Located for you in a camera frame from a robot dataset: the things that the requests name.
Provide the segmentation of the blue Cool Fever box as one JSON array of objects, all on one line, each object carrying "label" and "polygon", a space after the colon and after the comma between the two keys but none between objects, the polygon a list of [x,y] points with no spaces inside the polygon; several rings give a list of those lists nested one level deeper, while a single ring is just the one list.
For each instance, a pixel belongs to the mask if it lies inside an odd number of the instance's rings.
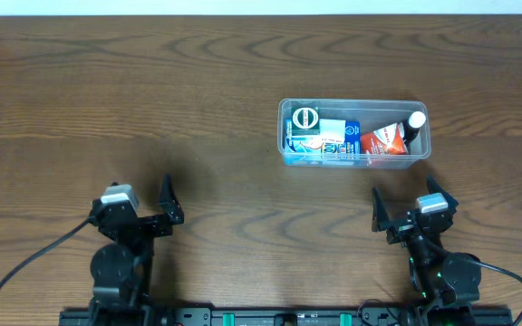
[{"label": "blue Cool Fever box", "polygon": [[326,155],[345,155],[360,153],[361,125],[359,121],[346,120],[345,142],[325,143],[320,133],[314,136],[294,137],[291,120],[285,121],[285,151],[288,153],[308,153]]}]

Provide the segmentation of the dark bottle white cap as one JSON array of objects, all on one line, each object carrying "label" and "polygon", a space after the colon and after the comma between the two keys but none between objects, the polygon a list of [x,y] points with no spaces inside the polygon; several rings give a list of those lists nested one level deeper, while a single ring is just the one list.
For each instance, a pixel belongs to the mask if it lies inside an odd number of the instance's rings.
[{"label": "dark bottle white cap", "polygon": [[426,120],[427,117],[422,111],[414,111],[408,119],[401,122],[401,138],[406,147],[417,138]]}]

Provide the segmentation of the red small box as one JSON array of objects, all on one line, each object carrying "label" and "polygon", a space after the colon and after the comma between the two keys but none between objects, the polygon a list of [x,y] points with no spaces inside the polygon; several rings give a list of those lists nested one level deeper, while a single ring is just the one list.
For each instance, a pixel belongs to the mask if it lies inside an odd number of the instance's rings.
[{"label": "red small box", "polygon": [[363,154],[369,155],[406,155],[409,153],[404,143],[402,123],[393,123],[386,127],[361,135]]}]

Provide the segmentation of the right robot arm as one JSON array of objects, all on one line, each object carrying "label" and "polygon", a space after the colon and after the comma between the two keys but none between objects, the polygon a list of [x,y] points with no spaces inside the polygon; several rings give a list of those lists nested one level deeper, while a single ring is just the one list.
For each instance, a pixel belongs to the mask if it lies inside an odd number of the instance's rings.
[{"label": "right robot arm", "polygon": [[372,230],[384,232],[387,243],[405,246],[410,255],[411,282],[423,296],[412,316],[428,325],[429,312],[468,306],[479,299],[480,267],[471,254],[444,249],[440,235],[453,225],[459,202],[427,177],[429,194],[416,199],[415,208],[395,218],[372,190]]}]

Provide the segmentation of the dark green round-logo box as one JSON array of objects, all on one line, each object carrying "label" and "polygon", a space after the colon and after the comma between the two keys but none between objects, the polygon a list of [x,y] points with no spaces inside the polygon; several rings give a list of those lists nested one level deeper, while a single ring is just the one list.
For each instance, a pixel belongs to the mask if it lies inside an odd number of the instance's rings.
[{"label": "dark green round-logo box", "polygon": [[314,136],[320,133],[317,108],[297,108],[292,113],[292,135],[294,137]]}]

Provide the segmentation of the white green Panadol box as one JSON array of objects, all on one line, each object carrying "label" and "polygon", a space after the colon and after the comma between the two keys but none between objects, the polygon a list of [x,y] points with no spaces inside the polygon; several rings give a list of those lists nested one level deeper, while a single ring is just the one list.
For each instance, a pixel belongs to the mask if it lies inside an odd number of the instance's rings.
[{"label": "white green Panadol box", "polygon": [[345,120],[320,119],[320,137],[325,143],[345,142]]}]

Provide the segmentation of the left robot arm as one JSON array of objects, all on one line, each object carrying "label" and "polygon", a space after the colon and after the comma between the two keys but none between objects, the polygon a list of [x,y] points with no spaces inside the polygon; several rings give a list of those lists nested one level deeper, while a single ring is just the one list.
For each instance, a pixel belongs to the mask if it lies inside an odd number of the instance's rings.
[{"label": "left robot arm", "polygon": [[139,204],[131,185],[116,182],[92,201],[89,223],[111,243],[99,249],[91,261],[90,325],[121,321],[142,325],[150,320],[154,240],[172,235],[173,227],[184,223],[184,213],[169,174],[160,187],[161,212],[139,217]]}]

